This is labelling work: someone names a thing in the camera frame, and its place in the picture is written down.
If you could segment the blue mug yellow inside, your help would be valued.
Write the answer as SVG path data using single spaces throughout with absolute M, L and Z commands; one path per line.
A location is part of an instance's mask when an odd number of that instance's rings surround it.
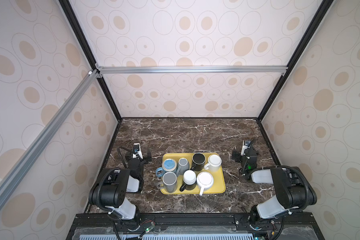
M 161 178 L 167 172 L 176 172 L 177 162 L 173 159 L 166 159 L 162 162 L 162 166 L 156 169 L 156 176 Z

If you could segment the large grey mug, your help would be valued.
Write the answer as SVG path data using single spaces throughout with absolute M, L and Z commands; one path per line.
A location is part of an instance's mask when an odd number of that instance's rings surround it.
M 173 193 L 177 189 L 177 175 L 174 172 L 167 172 L 162 180 L 157 183 L 157 189 L 164 189 L 167 193 Z

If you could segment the small grey mug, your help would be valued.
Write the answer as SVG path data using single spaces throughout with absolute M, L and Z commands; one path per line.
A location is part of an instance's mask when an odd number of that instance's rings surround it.
M 177 163 L 176 175 L 181 176 L 190 169 L 190 163 L 186 158 L 180 158 Z

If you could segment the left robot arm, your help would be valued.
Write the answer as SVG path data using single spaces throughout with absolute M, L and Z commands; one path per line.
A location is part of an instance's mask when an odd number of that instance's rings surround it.
M 127 193 L 140 193 L 144 186 L 144 166 L 152 161 L 152 153 L 144 156 L 141 145 L 136 143 L 131 150 L 118 147 L 117 152 L 124 168 L 101 170 L 89 192 L 89 204 L 106 211 L 121 220 L 132 220 L 138 208 L 126 197 Z

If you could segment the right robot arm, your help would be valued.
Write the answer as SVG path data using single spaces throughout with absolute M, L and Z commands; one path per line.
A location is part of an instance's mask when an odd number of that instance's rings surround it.
M 289 166 L 257 167 L 258 152 L 244 145 L 240 152 L 233 150 L 231 159 L 241 164 L 239 173 L 256 184 L 274 186 L 275 195 L 254 205 L 248 222 L 253 226 L 260 220 L 275 219 L 304 211 L 315 205 L 318 197 L 300 168 Z

